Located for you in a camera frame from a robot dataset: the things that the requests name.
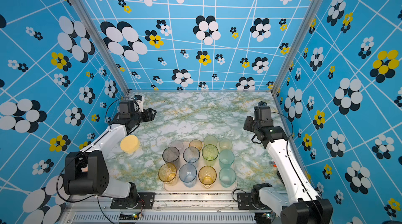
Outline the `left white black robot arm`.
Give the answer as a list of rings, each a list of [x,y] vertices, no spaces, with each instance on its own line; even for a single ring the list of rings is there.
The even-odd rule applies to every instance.
[[[125,97],[119,112],[106,130],[93,143],[66,156],[62,190],[68,195],[98,195],[113,198],[122,208],[133,208],[139,202],[134,183],[110,177],[105,158],[113,147],[133,133],[142,122],[154,120],[157,111],[143,108],[141,95]]]

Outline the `tall dark grey glass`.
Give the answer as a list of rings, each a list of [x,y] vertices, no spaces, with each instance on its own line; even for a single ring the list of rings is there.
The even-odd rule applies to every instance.
[[[163,151],[162,159],[165,163],[172,163],[176,169],[180,168],[180,151],[176,147],[168,147]]]

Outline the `tall amber back glass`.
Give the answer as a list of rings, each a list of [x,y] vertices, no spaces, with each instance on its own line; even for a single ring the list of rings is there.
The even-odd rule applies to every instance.
[[[173,186],[178,182],[178,171],[173,163],[162,165],[158,171],[159,180],[167,186]]]

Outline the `tall light blue glass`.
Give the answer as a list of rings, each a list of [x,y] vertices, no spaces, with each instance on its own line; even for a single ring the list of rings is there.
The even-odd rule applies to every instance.
[[[188,147],[183,152],[183,159],[186,163],[192,164],[198,167],[200,160],[200,151],[196,147]]]

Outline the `short clear glass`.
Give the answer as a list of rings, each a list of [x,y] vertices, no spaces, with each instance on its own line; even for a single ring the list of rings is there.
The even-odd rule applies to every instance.
[[[183,150],[183,147],[184,147],[183,142],[182,142],[182,141],[179,141],[179,140],[173,141],[173,142],[170,144],[170,146],[171,146],[171,147],[176,147],[179,151],[182,151],[182,150]]]

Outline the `tall teal front glass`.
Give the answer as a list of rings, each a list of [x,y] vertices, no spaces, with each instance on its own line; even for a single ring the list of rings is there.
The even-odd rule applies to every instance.
[[[231,150],[225,149],[219,153],[219,165],[220,167],[226,168],[231,167],[234,162],[234,154]]]

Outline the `tall green glass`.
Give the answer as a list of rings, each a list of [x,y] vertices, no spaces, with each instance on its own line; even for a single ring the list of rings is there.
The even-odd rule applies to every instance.
[[[206,165],[214,166],[219,156],[219,150],[215,145],[208,144],[202,149],[202,156]]]

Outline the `tall amber front glass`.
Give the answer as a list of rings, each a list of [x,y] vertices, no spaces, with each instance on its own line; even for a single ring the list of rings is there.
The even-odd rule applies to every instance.
[[[198,179],[205,188],[210,188],[217,179],[217,172],[212,166],[203,166],[198,172]]]

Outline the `tall amber glass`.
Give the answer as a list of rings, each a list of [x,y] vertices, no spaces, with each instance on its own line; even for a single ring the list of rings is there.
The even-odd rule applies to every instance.
[[[173,163],[162,165],[158,171],[159,180],[167,186],[173,186],[178,182],[178,171]]]
[[[198,172],[198,179],[205,188],[210,188],[217,179],[217,172],[212,166],[203,166]]]

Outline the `short amber glass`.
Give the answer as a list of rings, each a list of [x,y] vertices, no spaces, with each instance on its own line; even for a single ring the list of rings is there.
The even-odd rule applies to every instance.
[[[189,147],[195,147],[195,148],[197,148],[199,151],[201,151],[202,148],[203,148],[203,143],[202,143],[200,140],[198,140],[198,139],[193,139],[193,140],[191,140],[191,141],[189,142]]]

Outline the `short pale green glass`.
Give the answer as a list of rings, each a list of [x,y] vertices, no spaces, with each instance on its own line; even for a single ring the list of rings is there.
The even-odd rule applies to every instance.
[[[223,150],[232,150],[232,142],[229,139],[223,139],[219,142],[219,148]]]

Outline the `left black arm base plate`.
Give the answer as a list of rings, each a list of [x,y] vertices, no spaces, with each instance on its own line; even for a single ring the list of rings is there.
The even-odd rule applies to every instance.
[[[129,210],[129,209],[152,209],[155,202],[155,193],[138,193],[132,198],[114,198],[112,200],[111,209]]]

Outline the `short light green glass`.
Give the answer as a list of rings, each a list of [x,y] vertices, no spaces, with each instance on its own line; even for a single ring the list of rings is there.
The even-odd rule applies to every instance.
[[[217,146],[218,140],[214,135],[207,135],[204,138],[204,145],[214,145]]]

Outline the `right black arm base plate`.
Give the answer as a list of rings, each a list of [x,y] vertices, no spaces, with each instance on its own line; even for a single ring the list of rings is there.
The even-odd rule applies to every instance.
[[[234,197],[237,200],[238,208],[240,210],[271,210],[268,206],[258,207],[254,204],[251,193],[236,193]]]

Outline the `tall blue-grey back glass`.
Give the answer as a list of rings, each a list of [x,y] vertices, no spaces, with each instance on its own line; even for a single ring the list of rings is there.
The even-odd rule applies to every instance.
[[[184,164],[179,169],[179,179],[186,187],[194,187],[196,184],[197,169],[192,164]]]

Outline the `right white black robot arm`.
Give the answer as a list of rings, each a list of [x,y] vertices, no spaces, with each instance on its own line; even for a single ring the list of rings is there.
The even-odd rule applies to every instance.
[[[263,145],[269,153],[287,192],[284,196],[268,183],[254,185],[254,206],[271,209],[284,224],[330,223],[334,211],[331,202],[321,198],[308,181],[294,156],[291,138],[282,127],[274,125],[267,103],[259,102],[254,107],[254,115],[246,118],[244,130],[253,133],[251,141]]]

